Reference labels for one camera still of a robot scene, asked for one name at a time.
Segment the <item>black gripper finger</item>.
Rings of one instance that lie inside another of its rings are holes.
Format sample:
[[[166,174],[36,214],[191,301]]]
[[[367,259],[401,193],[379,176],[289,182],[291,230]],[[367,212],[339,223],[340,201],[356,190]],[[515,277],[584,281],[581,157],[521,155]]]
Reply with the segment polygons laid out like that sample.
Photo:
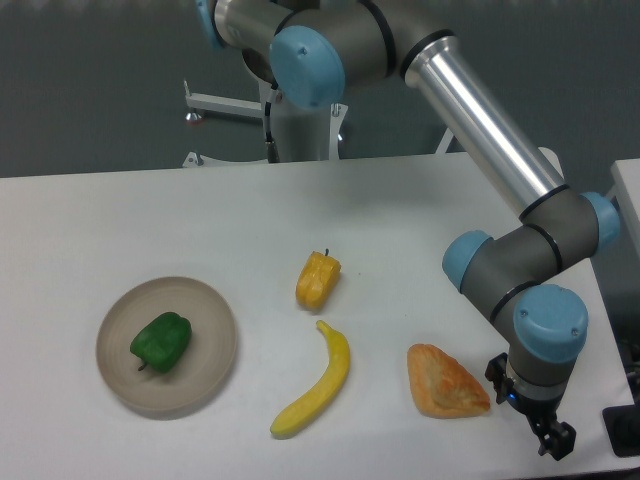
[[[502,404],[512,393],[512,380],[506,372],[508,355],[501,353],[491,359],[485,370],[485,378],[492,383],[496,393],[496,403]]]
[[[539,440],[538,454],[560,461],[574,450],[576,430],[556,418],[530,418],[530,427]]]

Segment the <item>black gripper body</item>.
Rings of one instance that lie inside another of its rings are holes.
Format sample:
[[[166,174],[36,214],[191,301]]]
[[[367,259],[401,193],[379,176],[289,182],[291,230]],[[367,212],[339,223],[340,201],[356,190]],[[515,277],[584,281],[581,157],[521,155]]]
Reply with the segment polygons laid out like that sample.
[[[557,409],[564,395],[558,386],[542,387],[503,376],[494,381],[496,401],[507,402],[526,417],[535,435],[550,435],[559,426]]]

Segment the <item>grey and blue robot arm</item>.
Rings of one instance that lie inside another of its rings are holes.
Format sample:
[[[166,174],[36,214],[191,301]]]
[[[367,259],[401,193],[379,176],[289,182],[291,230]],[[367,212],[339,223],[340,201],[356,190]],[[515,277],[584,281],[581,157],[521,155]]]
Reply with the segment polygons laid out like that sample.
[[[552,280],[617,237],[611,202],[566,184],[492,99],[456,35],[419,1],[199,1],[196,11],[213,47],[256,54],[299,109],[330,106],[346,89],[392,75],[431,104],[520,220],[501,238],[461,235],[443,270],[508,342],[485,372],[497,401],[527,418],[541,454],[566,457],[576,434],[556,411],[588,313]]]

